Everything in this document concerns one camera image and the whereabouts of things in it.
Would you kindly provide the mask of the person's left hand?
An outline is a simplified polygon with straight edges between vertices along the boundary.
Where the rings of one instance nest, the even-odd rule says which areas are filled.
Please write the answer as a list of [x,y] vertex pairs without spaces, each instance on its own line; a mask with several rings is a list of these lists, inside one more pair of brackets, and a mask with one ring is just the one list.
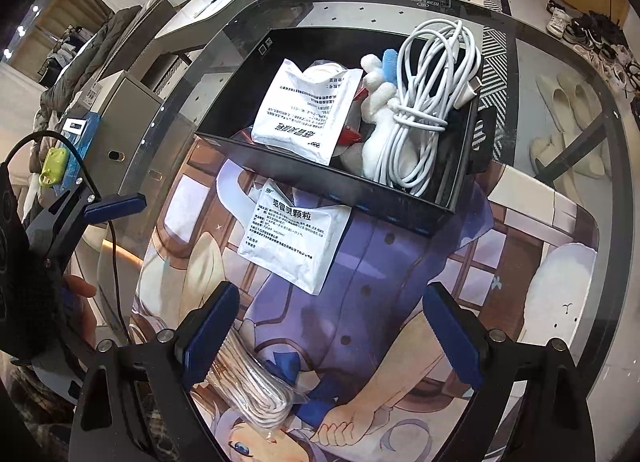
[[96,316],[90,306],[90,300],[96,296],[96,288],[84,279],[65,275],[66,289],[73,294],[72,326],[81,338],[91,347],[96,346]]

